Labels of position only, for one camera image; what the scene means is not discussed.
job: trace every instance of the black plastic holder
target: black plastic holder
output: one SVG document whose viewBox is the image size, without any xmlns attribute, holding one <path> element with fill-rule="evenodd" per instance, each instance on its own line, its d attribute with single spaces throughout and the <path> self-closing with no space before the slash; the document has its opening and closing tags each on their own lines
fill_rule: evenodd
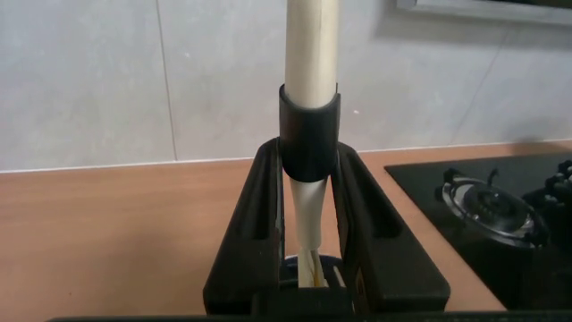
<svg viewBox="0 0 572 322">
<path fill-rule="evenodd" d="M 304 315 L 323 316 L 324 305 L 333 316 L 444 309 L 449 285 L 353 148 L 337 144 L 330 176 L 346 288 L 284 286 L 292 276 L 284 258 L 282 157 L 275 138 L 257 151 L 206 281 L 208 314 L 282 316 L 300 313 L 301 306 Z"/>
</svg>

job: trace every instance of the tile grout line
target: tile grout line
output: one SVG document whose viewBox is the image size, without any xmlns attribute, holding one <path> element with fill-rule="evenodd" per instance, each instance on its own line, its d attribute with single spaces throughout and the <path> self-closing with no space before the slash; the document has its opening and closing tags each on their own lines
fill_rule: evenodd
<svg viewBox="0 0 572 322">
<path fill-rule="evenodd" d="M 468 105 L 468 108 L 467 108 L 465 114 L 463 114 L 463 117 L 461 117 L 461 120 L 458 123 L 457 129 L 455 129 L 455 131 L 453 132 L 453 135 L 451 136 L 449 145 L 453 144 L 453 142 L 457 138 L 458 133 L 461 131 L 463 124 L 467 120 L 471 110 L 475 107 L 476 96 L 481 91 L 481 88 L 483 87 L 484 81 L 486 81 L 487 77 L 489 77 L 489 73 L 491 73 L 492 67 L 494 66 L 494 62 L 496 62 L 497 57 L 501 53 L 501 50 L 504 47 L 505 42 L 507 41 L 507 37 L 509 36 L 511 28 L 512 28 L 512 24 L 508 23 L 507 31 L 505 32 L 504 36 L 502 36 L 502 41 L 500 42 L 499 47 L 497 48 L 497 52 L 494 54 L 494 57 L 492 58 L 491 63 L 489 64 L 489 67 L 487 68 L 486 72 L 484 73 L 483 79 L 481 80 L 481 82 L 477 86 L 475 94 L 473 95 L 473 98 L 471 98 L 471 103 Z"/>
<path fill-rule="evenodd" d="M 171 92 L 169 90 L 169 78 L 167 77 L 167 62 L 164 55 L 164 42 L 163 42 L 163 24 L 161 23 L 161 12 L 159 9 L 159 0 L 155 0 L 157 9 L 157 21 L 159 23 L 159 41 L 161 43 L 161 58 L 163 59 L 163 72 L 164 72 L 164 86 L 167 92 L 167 108 L 169 110 L 169 122 L 171 125 L 171 142 L 172 142 L 172 153 L 174 156 L 174 161 L 179 161 L 177 156 L 177 144 L 175 142 L 175 127 L 172 121 L 172 109 L 171 109 Z"/>
</svg>

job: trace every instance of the white wall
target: white wall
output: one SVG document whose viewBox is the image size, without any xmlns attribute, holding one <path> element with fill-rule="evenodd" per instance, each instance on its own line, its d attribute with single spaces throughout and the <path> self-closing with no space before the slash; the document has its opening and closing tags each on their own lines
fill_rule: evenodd
<svg viewBox="0 0 572 322">
<path fill-rule="evenodd" d="M 341 140 L 572 138 L 572 29 L 344 0 Z M 253 156 L 285 0 L 0 0 L 0 171 Z"/>
</svg>

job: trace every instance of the black gas stove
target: black gas stove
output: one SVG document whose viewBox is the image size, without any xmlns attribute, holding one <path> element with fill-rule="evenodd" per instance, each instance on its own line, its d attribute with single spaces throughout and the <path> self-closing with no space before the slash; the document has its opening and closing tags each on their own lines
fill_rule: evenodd
<svg viewBox="0 0 572 322">
<path fill-rule="evenodd" d="M 387 171 L 507 309 L 572 309 L 572 153 Z"/>
</svg>

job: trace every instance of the gas burner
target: gas burner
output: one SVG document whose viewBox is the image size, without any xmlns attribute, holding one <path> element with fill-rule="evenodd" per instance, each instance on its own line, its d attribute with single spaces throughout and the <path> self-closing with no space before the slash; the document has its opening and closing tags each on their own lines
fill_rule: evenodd
<svg viewBox="0 0 572 322">
<path fill-rule="evenodd" d="M 470 178 L 450 169 L 445 183 L 437 191 L 453 214 L 497 242 L 519 247 L 537 248 L 547 242 L 547 233 L 534 209 L 522 199 L 487 182 Z"/>
<path fill-rule="evenodd" d="M 529 219 L 529 207 L 505 191 L 480 182 L 474 182 L 463 196 L 463 205 L 475 220 L 495 231 L 512 233 Z"/>
</svg>

